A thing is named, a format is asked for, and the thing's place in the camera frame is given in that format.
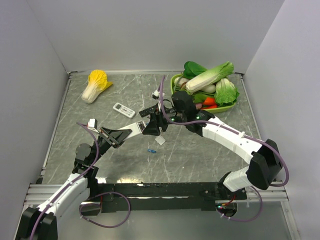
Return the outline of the white grey-faced remote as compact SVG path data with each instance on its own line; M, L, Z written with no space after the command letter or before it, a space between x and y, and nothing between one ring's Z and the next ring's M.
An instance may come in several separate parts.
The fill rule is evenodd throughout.
M118 130L131 130L131 133L124 139L124 141L126 141L128 139L141 135L146 126L146 123L143 120L140 120L122 128L119 128Z

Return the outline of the white battery cover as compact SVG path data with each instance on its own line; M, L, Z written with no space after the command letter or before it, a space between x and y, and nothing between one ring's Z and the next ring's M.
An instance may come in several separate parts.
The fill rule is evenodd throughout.
M157 137L155 138L155 141L156 141L159 145L163 145L163 144L166 142L166 140L165 140L161 135L157 136Z

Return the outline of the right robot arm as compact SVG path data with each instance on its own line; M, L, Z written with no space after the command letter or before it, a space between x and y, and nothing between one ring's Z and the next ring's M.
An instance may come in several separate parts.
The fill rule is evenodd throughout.
M273 185L273 180L283 168L274 141L252 138L228 126L214 114L197 109L192 97L185 91L175 92L171 99L171 108L159 102L139 112L142 118L149 117L143 135L159 136L167 130L168 125L181 125L241 157L248 165L241 170L226 173L219 181L218 193L223 199L230 199L236 191L246 187L267 190Z

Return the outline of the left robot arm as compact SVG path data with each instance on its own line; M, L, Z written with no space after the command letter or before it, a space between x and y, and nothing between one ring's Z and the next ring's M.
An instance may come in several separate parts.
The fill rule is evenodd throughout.
M21 215L17 240L56 240L66 219L87 200L99 195L95 163L111 147L120 147L132 133L126 127L112 130L102 127L93 145L82 143L75 150L73 170L65 183L45 202L28 207Z

